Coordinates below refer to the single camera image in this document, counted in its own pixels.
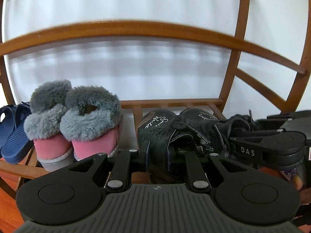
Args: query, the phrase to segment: pink slipper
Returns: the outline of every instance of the pink slipper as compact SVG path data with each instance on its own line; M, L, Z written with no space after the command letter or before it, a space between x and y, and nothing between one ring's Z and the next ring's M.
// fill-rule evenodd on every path
M65 98L71 89L68 80L46 82L31 95L30 114L24 123L29 140L33 140L38 161L47 171L73 163L73 149L60 133L59 125L66 113Z
M118 97L103 87L81 86L68 92L65 103L60 130L72 142L76 160L99 152L112 156L123 121Z

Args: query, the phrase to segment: circular pad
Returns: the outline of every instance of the circular pad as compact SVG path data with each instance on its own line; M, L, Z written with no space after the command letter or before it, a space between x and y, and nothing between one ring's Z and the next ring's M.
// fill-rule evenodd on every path
M242 189L242 196L252 203L267 204L276 200L277 190L266 184L251 184Z
M225 175L216 189L215 201L240 222L273 225L294 218L300 196L290 183L251 169Z
M39 191L40 199L48 204L61 204L69 201L75 195L75 190L65 184L47 185Z

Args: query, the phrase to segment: wooden slat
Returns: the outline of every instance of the wooden slat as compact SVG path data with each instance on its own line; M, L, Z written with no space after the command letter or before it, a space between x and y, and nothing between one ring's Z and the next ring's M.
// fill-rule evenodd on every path
M214 116L218 119L226 119L223 113L219 110L219 108L216 107L215 104L210 104L209 107L214 112Z
M135 131L137 134L137 128L140 123L140 120L142 119L142 109L139 106L133 107L133 115L134 115L134 124L135 124Z
M15 190L11 188L1 177L0 177L0 188L3 189L8 195L10 195L15 200L16 197Z
M149 184L149 172L134 172L132 173L133 184Z
M0 0L0 7L2 11L3 0ZM0 13L0 25L2 22L2 13ZM0 31L0 41L2 41L2 31ZM3 55L0 56L0 82L2 84L3 92L8 104L15 104L12 90L9 84L9 80L7 78L7 70L5 68Z
M17 181L18 181L18 176L8 174L6 172L2 172L1 170L0 170L0 177L3 178L4 180L9 180L9 181L12 181L14 183L17 183Z
M238 9L238 20L237 20L235 35L234 35L234 37L237 39L243 40L245 37L248 12L249 12L249 1L250 0L240 0L240 6ZM235 69L238 67L240 56L241 56L241 51L238 51L238 50L231 51L224 83L222 85L220 95L219 95L219 98L224 101L219 106L220 111L224 110L226 102L228 100L229 93L230 93L233 80L234 80L234 72L235 72Z
M186 106L187 104L200 106L209 104L219 105L221 103L222 100L218 98L121 101L123 109L132 109L134 106L139 106L141 108L160 108L162 105L166 105L169 107L180 107Z
M28 166L36 166L37 165L37 162L38 162L38 159L37 159L37 152L35 150L33 150L30 158L29 158L29 162L28 162Z
M35 179L41 177L49 172L40 167L35 166L23 166L23 165L11 165L3 160L0 160L0 170L12 175Z
M0 44L0 56L42 44L69 39L101 36L147 36L197 41L228 49L245 51L272 60L301 74L304 69L293 61L259 45L230 35L191 26L149 21L106 21L76 23L45 29Z
M24 158L24 160L22 161L22 163L20 163L21 165L27 165L28 162L29 162L29 158L30 158L30 155L32 154L32 151L34 150L34 147L32 147L29 152L27 153L26 157ZM24 182L24 179L23 177L19 177L18 178L18 181L16 183L16 188L15 188L15 191L17 192L18 189L21 188L21 186L23 185L23 182Z
M261 93L265 98L267 98L273 105L282 110L285 106L285 101L274 91L269 89L267 86L262 84L260 81L256 80L254 77L250 76L246 72L239 68L236 68L235 75L239 77L246 84L250 85L253 89Z
M35 147L33 146L32 149L29 151L29 153L27 154L24 164L26 166L36 166L37 165L37 153L35 151ZM18 191L21 186L24 183L24 179L23 177L19 177L15 191Z
M310 79L311 74L311 0L309 0L309 15L306 40L304 42L304 50L302 52L300 66L305 69L306 73L296 74L293 86L286 100L286 105L282 112L295 111L301 101L304 91Z

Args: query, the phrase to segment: black leather shoe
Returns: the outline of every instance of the black leather shoe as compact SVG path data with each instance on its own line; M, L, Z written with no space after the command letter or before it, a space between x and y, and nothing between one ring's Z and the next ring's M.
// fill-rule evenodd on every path
M228 156L230 149L228 139L236 130L250 130L250 125L246 118L236 115L228 120L218 120L205 110L189 108L183 110L181 117L189 121L189 126L193 128L195 134L200 134L205 138L205 145L212 153Z
M188 120L167 109L153 110L142 118L137 129L138 147L141 149L145 140L150 142L148 167L151 183L182 181L168 171L167 155L168 150L197 150L200 140L195 141L188 125Z

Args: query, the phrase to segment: black clamp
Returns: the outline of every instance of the black clamp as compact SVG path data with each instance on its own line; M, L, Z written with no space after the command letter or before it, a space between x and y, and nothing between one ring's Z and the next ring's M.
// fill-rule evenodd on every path
M186 169L184 182L188 189L195 193L209 193L211 191L211 184L205 175L196 153L179 150L177 155L184 161L184 169Z
M222 156L211 154L208 159L222 176L222 182L211 193L231 218L254 225L294 218L300 196L293 185Z
M240 132L230 139L233 155L274 170L288 170L304 160L306 137L284 129Z
M23 219L44 225L62 225L85 218L106 197L104 185L108 166L107 154L99 153L28 181L16 196Z

